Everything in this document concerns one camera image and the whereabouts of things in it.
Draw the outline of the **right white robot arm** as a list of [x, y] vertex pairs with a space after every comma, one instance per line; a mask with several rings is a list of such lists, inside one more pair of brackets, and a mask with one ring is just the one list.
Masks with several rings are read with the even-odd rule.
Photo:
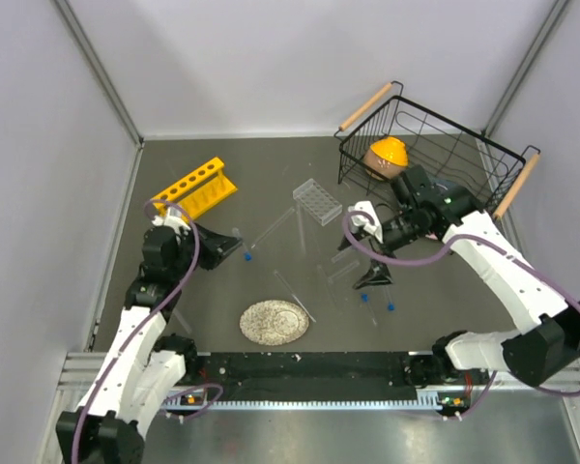
[[580, 359], [580, 300], [542, 275], [504, 237], [482, 203], [459, 185], [441, 188], [419, 165], [391, 181], [399, 207], [386, 221], [369, 200], [347, 210], [341, 249], [416, 268], [459, 256], [508, 312], [510, 332], [458, 331], [433, 346], [432, 371], [451, 383], [466, 370], [506, 371], [538, 390]]

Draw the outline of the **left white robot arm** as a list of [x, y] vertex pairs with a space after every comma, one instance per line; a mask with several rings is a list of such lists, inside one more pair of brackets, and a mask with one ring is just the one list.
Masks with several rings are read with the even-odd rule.
[[242, 245], [203, 226], [157, 219], [127, 290], [119, 326], [91, 387], [55, 427], [67, 463], [139, 463], [146, 435], [178, 383], [201, 363], [190, 338], [164, 334], [182, 288], [197, 268], [210, 271]]

